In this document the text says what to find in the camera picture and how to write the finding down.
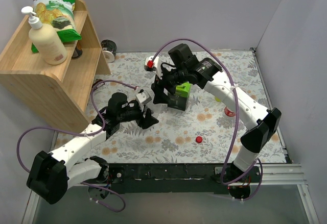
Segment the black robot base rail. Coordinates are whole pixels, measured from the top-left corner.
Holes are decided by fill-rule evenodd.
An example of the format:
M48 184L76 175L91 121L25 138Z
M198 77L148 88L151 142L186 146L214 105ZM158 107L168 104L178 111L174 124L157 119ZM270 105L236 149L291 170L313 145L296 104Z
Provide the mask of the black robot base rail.
M111 163L102 183L118 194L207 192L229 194L220 182L222 164L214 163Z

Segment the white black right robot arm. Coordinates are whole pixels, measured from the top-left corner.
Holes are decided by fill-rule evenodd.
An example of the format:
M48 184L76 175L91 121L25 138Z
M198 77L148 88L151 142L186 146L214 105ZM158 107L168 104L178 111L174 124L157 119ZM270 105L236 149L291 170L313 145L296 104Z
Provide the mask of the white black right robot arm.
M146 71L156 73L151 89L155 104L169 102L167 91L174 94L176 86L183 83L199 88L220 99L236 115L236 122L242 121L247 131L241 136L241 148L230 166L223 165L221 183L224 185L242 182L250 175L261 149L277 130L281 111L268 109L240 89L230 73L219 60L212 56L199 61L187 44L181 43L168 52L172 64L165 68L157 55L145 60Z

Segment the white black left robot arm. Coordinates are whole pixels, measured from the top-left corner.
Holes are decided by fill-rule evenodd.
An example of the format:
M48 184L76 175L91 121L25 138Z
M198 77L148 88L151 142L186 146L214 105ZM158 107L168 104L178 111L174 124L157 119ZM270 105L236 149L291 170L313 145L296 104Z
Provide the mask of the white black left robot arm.
M55 204L76 184L108 182L109 164L106 160L92 156L82 163L78 161L119 130L122 122L135 121L142 129L157 124L158 120L147 105L151 101L149 93L143 90L131 101L123 93L114 93L82 136L49 153L41 151L35 156L27 186L49 204Z

